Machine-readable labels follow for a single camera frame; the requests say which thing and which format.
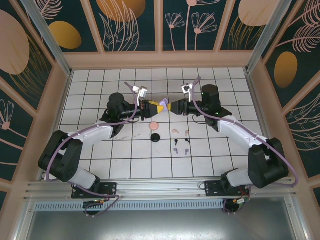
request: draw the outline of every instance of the white tile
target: white tile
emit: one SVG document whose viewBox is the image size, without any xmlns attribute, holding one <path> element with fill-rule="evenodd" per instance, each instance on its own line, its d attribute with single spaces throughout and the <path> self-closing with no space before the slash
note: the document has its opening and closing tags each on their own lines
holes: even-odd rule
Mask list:
<svg viewBox="0 0 320 240">
<path fill-rule="evenodd" d="M 230 79 L 216 79 L 216 86 L 219 92 L 233 92 L 234 88 Z"/>
<path fill-rule="evenodd" d="M 153 158 L 152 178 L 172 178 L 171 158 Z"/>
<path fill-rule="evenodd" d="M 201 79 L 215 79 L 214 70 L 210 68 L 198 68 Z"/>
<path fill-rule="evenodd" d="M 222 174 L 233 170 L 232 161 L 230 156 L 213 156 L 213 170 L 214 176 L 221 176 Z"/>
<path fill-rule="evenodd" d="M 152 81 L 151 83 L 151 92 L 153 94 L 156 93 L 168 93 L 168 84 L 167 81 L 158 80 L 158 81 Z"/>
<path fill-rule="evenodd" d="M 182 80 L 182 68 L 168 68 L 167 69 L 168 80 Z"/>
<path fill-rule="evenodd" d="M 103 82 L 105 70 L 90 70 L 88 82 Z"/>
<path fill-rule="evenodd" d="M 141 88 L 141 87 L 145 87 L 148 89 L 147 95 L 151 94 L 151 81 L 135 81 L 135 86 Z"/>
<path fill-rule="evenodd" d="M 248 155 L 248 150 L 242 149 L 238 144 L 232 141 L 230 138 L 228 139 L 230 151 L 232 156 L 239 156 L 239 155 Z"/>
<path fill-rule="evenodd" d="M 228 68 L 218 67 L 214 68 L 215 79 L 230 79 Z"/>
<path fill-rule="evenodd" d="M 172 171 L 174 178 L 193 177 L 191 157 L 173 158 Z"/>
<path fill-rule="evenodd" d="M 101 95 L 85 95 L 82 109 L 98 109 Z"/>
<path fill-rule="evenodd" d="M 135 69 L 122 69 L 120 71 L 120 81 L 135 81 L 136 70 Z"/>
<path fill-rule="evenodd" d="M 190 157 L 190 143 L 184 139 L 178 139 L 176 144 L 175 139 L 171 139 L 171 155 L 173 158 Z"/>
<path fill-rule="evenodd" d="M 170 122 L 175 123 L 175 122 L 187 122 L 187 117 L 183 115 L 176 115 L 173 112 L 169 112 L 170 115 Z"/>
<path fill-rule="evenodd" d="M 79 124 L 95 124 L 98 118 L 98 109 L 83 109 Z"/>
<path fill-rule="evenodd" d="M 126 123 L 124 124 L 123 128 L 119 132 L 117 136 L 113 138 L 113 140 L 131 140 L 132 139 L 132 123 Z"/>
<path fill-rule="evenodd" d="M 237 106 L 234 92 L 219 92 L 219 98 L 223 106 Z"/>
<path fill-rule="evenodd" d="M 134 86 L 135 82 L 134 81 L 126 81 L 129 85 Z M 120 82 L 119 83 L 119 93 L 121 94 L 132 94 L 130 87 L 125 85 L 125 82 Z"/>
<path fill-rule="evenodd" d="M 211 156 L 208 139 L 190 139 L 190 143 L 193 157 Z"/>
<path fill-rule="evenodd" d="M 195 177 L 212 177 L 214 170 L 211 157 L 193 157 L 193 175 Z"/>
<path fill-rule="evenodd" d="M 152 80 L 167 80 L 167 69 L 166 68 L 155 68 L 151 70 Z"/>
<path fill-rule="evenodd" d="M 135 72 L 135 80 L 151 80 L 151 69 L 137 69 Z"/>
<path fill-rule="evenodd" d="M 261 131 L 261 127 L 258 121 L 243 121 L 242 124 L 244 126 L 246 126 L 247 128 L 249 128 L 251 131 L 253 131 L 254 133 L 262 136 L 262 131 Z"/>
<path fill-rule="evenodd" d="M 88 82 L 85 89 L 85 94 L 101 94 L 103 82 Z"/>
<path fill-rule="evenodd" d="M 90 173 L 98 176 L 100 179 L 109 179 L 111 160 L 92 160 Z"/>
<path fill-rule="evenodd" d="M 193 84 L 195 80 L 183 80 L 184 84 Z M 195 93 L 201 93 L 201 84 L 197 84 L 195 86 L 193 86 L 194 92 Z"/>
<path fill-rule="evenodd" d="M 64 133 L 70 133 L 77 131 L 78 125 L 60 125 L 59 130 Z"/>
<path fill-rule="evenodd" d="M 207 125 L 189 122 L 189 134 L 191 139 L 207 139 Z"/>
<path fill-rule="evenodd" d="M 87 82 L 88 81 L 89 70 L 77 70 L 74 71 L 72 82 Z"/>
<path fill-rule="evenodd" d="M 91 163 L 91 160 L 80 160 L 79 161 L 79 168 L 82 168 L 82 169 L 87 170 L 89 172 L 90 163 Z"/>
<path fill-rule="evenodd" d="M 169 93 L 183 93 L 181 86 L 184 84 L 183 80 L 169 80 L 168 92 Z"/>
<path fill-rule="evenodd" d="M 195 80 L 199 77 L 197 68 L 183 68 L 182 71 L 184 80 Z"/>
<path fill-rule="evenodd" d="M 151 143 L 152 158 L 170 158 L 170 140 L 161 140 Z"/>
<path fill-rule="evenodd" d="M 112 141 L 100 141 L 93 146 L 92 159 L 111 159 Z"/>
<path fill-rule="evenodd" d="M 112 159 L 130 159 L 132 141 L 113 141 Z"/>
<path fill-rule="evenodd" d="M 232 79 L 231 81 L 235 92 L 249 92 L 246 79 Z"/>
<path fill-rule="evenodd" d="M 83 148 L 80 159 L 91 159 L 93 146 Z"/>
<path fill-rule="evenodd" d="M 172 139 L 182 139 L 184 141 L 185 138 L 188 138 L 188 136 L 186 136 L 186 131 L 189 130 L 187 122 L 170 122 L 170 128 Z"/>
<path fill-rule="evenodd" d="M 205 85 L 217 85 L 216 80 L 215 79 L 207 79 L 207 80 L 201 80 L 200 81 L 200 85 L 201 85 L 201 91 L 202 91 L 202 87 Z"/>
<path fill-rule="evenodd" d="M 258 120 L 254 106 L 239 106 L 242 120 Z"/>
<path fill-rule="evenodd" d="M 169 93 L 169 98 L 168 101 L 169 103 L 174 103 L 176 101 L 185 99 L 185 95 L 181 92 L 181 93 Z"/>
<path fill-rule="evenodd" d="M 204 123 L 206 120 L 205 120 L 205 117 L 203 116 L 203 115 L 200 115 L 200 116 L 194 116 L 193 114 L 189 114 L 188 116 L 187 116 L 187 118 L 188 118 L 188 122 L 189 123 L 195 123 L 195 122 L 197 122 L 197 123 Z"/>
<path fill-rule="evenodd" d="M 118 81 L 105 81 L 102 87 L 102 94 L 114 94 L 119 89 Z"/>
<path fill-rule="evenodd" d="M 132 141 L 132 158 L 133 159 L 151 158 L 151 141 L 150 140 Z"/>
<path fill-rule="evenodd" d="M 149 123 L 133 124 L 133 140 L 150 140 Z"/>
<path fill-rule="evenodd" d="M 160 103 L 163 99 L 168 100 L 168 93 L 152 93 L 151 100 Z"/>
<path fill-rule="evenodd" d="M 86 91 L 86 82 L 72 82 L 68 95 L 83 95 Z"/>
<path fill-rule="evenodd" d="M 105 70 L 104 73 L 104 81 L 110 82 L 110 81 L 119 81 L 120 79 L 120 70 Z"/>
<path fill-rule="evenodd" d="M 230 156 L 228 140 L 226 138 L 210 138 L 212 156 Z"/>
<path fill-rule="evenodd" d="M 235 93 L 236 101 L 238 105 L 253 105 L 250 92 L 236 92 Z"/>
<path fill-rule="evenodd" d="M 239 108 L 238 106 L 223 106 L 226 110 L 228 110 L 232 115 L 239 121 L 241 121 L 240 113 L 239 113 Z"/>
<path fill-rule="evenodd" d="M 151 159 L 132 159 L 131 178 L 132 179 L 151 178 Z"/>
<path fill-rule="evenodd" d="M 112 159 L 110 179 L 129 179 L 131 159 Z"/>
<path fill-rule="evenodd" d="M 158 130 L 152 131 L 151 134 L 159 134 L 160 139 L 170 139 L 169 123 L 164 123 L 164 122 L 159 123 Z"/>
<path fill-rule="evenodd" d="M 206 128 L 208 130 L 209 138 L 211 138 L 211 139 L 219 139 L 219 138 L 226 137 L 226 135 L 222 134 L 221 132 L 214 130 L 213 127 L 206 126 Z"/>
<path fill-rule="evenodd" d="M 248 168 L 248 156 L 232 156 L 232 162 L 234 169 Z"/>
<path fill-rule="evenodd" d="M 71 95 L 66 100 L 65 109 L 81 109 L 84 101 L 83 95 Z"/>
<path fill-rule="evenodd" d="M 100 96 L 100 104 L 99 104 L 99 108 L 107 108 L 107 103 L 109 102 L 109 97 L 110 94 L 103 94 Z"/>
<path fill-rule="evenodd" d="M 159 114 L 151 118 L 152 122 L 157 123 L 168 123 L 169 122 L 169 111 L 162 111 Z"/>
<path fill-rule="evenodd" d="M 244 69 L 241 67 L 229 67 L 231 79 L 244 79 Z"/>
<path fill-rule="evenodd" d="M 61 124 L 78 124 L 81 110 L 64 110 Z"/>
</svg>

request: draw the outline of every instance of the black grid line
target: black grid line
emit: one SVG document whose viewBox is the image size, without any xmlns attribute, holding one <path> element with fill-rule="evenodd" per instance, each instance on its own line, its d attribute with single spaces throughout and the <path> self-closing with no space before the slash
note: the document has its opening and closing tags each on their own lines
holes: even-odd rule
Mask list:
<svg viewBox="0 0 320 240">
<path fill-rule="evenodd" d="M 215 168 L 214 168 L 214 162 L 212 161 L 212 152 L 211 152 L 210 138 L 209 138 L 209 131 L 208 131 L 208 125 L 207 125 L 207 124 L 205 125 L 205 129 L 206 129 L 206 134 L 207 134 L 207 136 L 208 136 L 210 156 L 211 156 L 210 159 L 211 159 L 212 171 L 213 171 L 213 176 L 214 176 L 214 175 L 215 175 Z"/>
</svg>

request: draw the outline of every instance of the small pink object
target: small pink object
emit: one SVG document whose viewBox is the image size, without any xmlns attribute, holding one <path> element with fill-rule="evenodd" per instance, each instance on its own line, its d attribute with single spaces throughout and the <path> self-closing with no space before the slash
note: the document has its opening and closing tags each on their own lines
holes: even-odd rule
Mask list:
<svg viewBox="0 0 320 240">
<path fill-rule="evenodd" d="M 149 128 L 152 130 L 152 131 L 155 131 L 155 130 L 158 130 L 159 128 L 159 124 L 156 122 L 156 121 L 153 121 L 149 124 Z"/>
</svg>

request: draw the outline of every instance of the leaf illustration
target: leaf illustration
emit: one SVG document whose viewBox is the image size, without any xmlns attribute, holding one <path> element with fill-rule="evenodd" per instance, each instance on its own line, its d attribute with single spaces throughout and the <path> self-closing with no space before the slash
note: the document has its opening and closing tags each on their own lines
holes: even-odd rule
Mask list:
<svg viewBox="0 0 320 240">
<path fill-rule="evenodd" d="M 63 8 L 61 0 L 35 0 L 44 19 L 53 20 Z"/>
<path fill-rule="evenodd" d="M 320 0 L 308 0 L 302 15 L 302 19 L 308 26 L 320 23 Z"/>
</svg>

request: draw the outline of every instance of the dark green wallpaper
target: dark green wallpaper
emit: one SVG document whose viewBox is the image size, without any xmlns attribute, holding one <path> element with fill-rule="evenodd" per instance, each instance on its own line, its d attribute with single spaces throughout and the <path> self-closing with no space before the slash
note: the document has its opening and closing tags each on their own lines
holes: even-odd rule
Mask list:
<svg viewBox="0 0 320 240">
<path fill-rule="evenodd" d="M 320 84 L 286 115 L 309 178 L 320 174 Z"/>
<path fill-rule="evenodd" d="M 226 1 L 203 2 L 189 6 L 187 1 L 163 1 L 164 51 L 185 51 L 186 42 L 187 50 L 214 49 Z"/>
<path fill-rule="evenodd" d="M 11 181 L 33 117 L 0 90 L 0 179 Z"/>
<path fill-rule="evenodd" d="M 320 8 L 316 3 L 304 1 L 265 65 L 282 107 L 320 71 Z"/>
<path fill-rule="evenodd" d="M 106 52 L 156 50 L 154 0 L 90 0 L 90 4 Z"/>
<path fill-rule="evenodd" d="M 0 77 L 37 109 L 52 65 L 8 1 L 0 19 Z"/>
<path fill-rule="evenodd" d="M 2 207 L 5 203 L 6 196 L 7 196 L 7 193 L 5 191 L 0 191 L 0 213 L 1 213 Z"/>
</svg>

